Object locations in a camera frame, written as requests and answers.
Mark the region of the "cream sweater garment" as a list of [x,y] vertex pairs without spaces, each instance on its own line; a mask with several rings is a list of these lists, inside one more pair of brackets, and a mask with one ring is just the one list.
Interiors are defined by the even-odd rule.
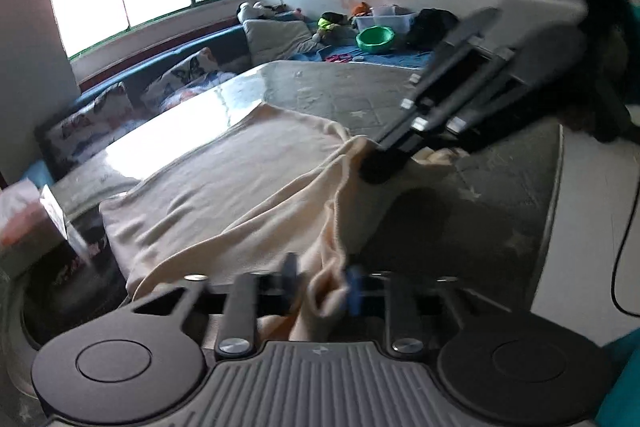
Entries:
[[446,152],[410,161],[395,178],[364,183],[372,150],[337,122],[260,104],[221,138],[175,160],[100,206],[132,298],[190,274],[214,284],[277,269],[296,254],[303,273],[292,317],[268,317],[266,339],[322,340],[343,314],[348,258],[397,196],[439,187]]

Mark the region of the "green plastic bowl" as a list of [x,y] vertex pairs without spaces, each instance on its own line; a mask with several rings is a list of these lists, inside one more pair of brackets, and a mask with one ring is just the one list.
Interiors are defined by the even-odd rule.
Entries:
[[387,26],[371,26],[364,28],[356,35],[356,43],[360,51],[369,54],[387,53],[396,39],[395,31]]

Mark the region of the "pink toy on sofa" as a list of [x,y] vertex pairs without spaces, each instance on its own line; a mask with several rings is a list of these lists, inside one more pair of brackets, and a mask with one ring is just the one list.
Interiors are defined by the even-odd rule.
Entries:
[[362,55],[352,55],[350,53],[332,54],[324,59],[328,63],[360,63],[366,59]]

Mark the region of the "black bag on sofa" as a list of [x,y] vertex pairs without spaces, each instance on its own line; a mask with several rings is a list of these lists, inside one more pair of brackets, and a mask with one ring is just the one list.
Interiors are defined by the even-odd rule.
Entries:
[[423,9],[414,17],[406,37],[406,48],[418,52],[432,52],[459,19],[447,10]]

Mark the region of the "clear plastic storage box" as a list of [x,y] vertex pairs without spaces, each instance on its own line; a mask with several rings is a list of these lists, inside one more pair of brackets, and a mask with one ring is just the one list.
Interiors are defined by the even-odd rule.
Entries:
[[359,31],[373,26],[383,26],[390,28],[398,36],[405,36],[415,17],[416,12],[393,4],[373,8],[371,15],[356,16],[354,22]]

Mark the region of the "orange toy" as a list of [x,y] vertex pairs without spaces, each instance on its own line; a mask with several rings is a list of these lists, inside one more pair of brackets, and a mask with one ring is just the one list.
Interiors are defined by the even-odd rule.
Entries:
[[372,8],[367,2],[360,2],[352,8],[352,17],[371,16]]

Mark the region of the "green yellow toy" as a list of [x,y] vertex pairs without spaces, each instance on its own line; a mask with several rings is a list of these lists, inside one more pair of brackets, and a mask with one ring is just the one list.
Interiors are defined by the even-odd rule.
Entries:
[[329,43],[342,38],[349,26],[347,15],[337,12],[324,12],[317,22],[314,42]]

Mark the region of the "grey plain cushion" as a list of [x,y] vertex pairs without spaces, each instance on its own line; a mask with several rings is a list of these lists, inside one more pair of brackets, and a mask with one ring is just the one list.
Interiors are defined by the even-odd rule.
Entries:
[[302,20],[246,20],[243,29],[254,66],[323,49]]

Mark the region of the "white plush toy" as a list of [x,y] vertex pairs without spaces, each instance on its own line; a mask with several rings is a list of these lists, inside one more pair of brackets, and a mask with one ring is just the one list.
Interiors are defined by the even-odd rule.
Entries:
[[275,16],[274,9],[263,6],[260,2],[254,4],[243,2],[236,10],[236,17],[240,24],[244,24],[248,20],[271,20]]

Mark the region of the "right butterfly pillow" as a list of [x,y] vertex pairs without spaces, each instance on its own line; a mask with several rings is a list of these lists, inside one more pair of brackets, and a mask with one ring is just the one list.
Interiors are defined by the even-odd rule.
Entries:
[[140,95],[142,104],[154,114],[164,113],[235,77],[222,70],[213,52],[203,48],[168,69]]

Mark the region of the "butterfly pillow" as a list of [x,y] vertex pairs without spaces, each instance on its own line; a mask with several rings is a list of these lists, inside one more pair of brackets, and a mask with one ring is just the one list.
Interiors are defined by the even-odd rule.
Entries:
[[222,70],[213,52],[203,48],[168,69],[140,95],[142,104],[154,114],[164,113],[235,77]]
[[119,82],[70,115],[45,124],[36,139],[50,173],[61,179],[144,123]]

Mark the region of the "black round induction cooktop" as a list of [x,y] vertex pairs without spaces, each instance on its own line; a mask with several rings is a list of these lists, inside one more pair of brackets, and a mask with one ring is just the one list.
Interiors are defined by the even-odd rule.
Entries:
[[128,301],[99,211],[68,224],[68,241],[35,262],[1,294],[1,355],[9,382],[33,398],[32,362],[48,341]]

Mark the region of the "tissue box with tissues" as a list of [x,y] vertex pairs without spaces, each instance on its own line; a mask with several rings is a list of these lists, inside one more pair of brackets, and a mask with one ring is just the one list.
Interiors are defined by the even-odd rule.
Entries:
[[15,280],[56,247],[89,259],[87,242],[72,227],[50,187],[29,179],[1,191],[1,275]]

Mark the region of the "left butterfly pillow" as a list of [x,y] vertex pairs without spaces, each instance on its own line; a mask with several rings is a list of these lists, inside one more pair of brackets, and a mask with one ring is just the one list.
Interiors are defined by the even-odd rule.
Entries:
[[45,124],[36,139],[50,173],[61,179],[144,123],[119,82],[70,115]]

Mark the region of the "blue sectional sofa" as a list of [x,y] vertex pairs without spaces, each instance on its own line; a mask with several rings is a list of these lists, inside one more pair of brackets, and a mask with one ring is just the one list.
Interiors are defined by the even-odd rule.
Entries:
[[[189,72],[198,72],[203,66],[195,64],[192,56],[202,49],[209,49],[213,53],[216,63],[213,72],[207,74],[204,80],[196,84],[205,90],[214,89],[230,79],[248,72],[252,68],[250,46],[242,26],[236,25],[201,36],[195,40],[185,42],[181,46],[168,48],[137,65],[131,66],[117,75],[104,80],[84,92],[70,106],[49,117],[34,131],[41,159],[30,165],[22,174],[24,179],[32,180],[37,186],[55,184],[67,173],[81,165],[87,159],[96,156],[100,150],[114,143],[126,133],[141,126],[159,114],[168,104],[168,98],[178,92],[176,88],[160,96],[155,107],[147,106],[142,96],[153,88],[153,84],[160,80],[165,72],[171,72],[179,64],[186,63]],[[309,94],[294,93],[291,88],[285,94],[277,94],[276,90],[269,90],[277,106],[292,108],[299,112],[308,113],[324,118],[335,115],[346,116],[350,112],[362,110],[364,116],[371,119],[369,124],[361,121],[356,124],[357,130],[373,131],[382,126],[382,121],[376,113],[389,109],[395,104],[395,99],[386,94],[375,94],[369,90],[367,94],[356,95],[343,93],[333,95],[325,87],[314,88]],[[67,121],[73,120],[92,112],[94,106],[107,104],[111,110],[122,108],[122,118],[111,124],[100,124],[99,130],[87,134],[85,129],[73,136],[68,144],[69,151],[56,145],[53,140],[55,130],[63,127]]]

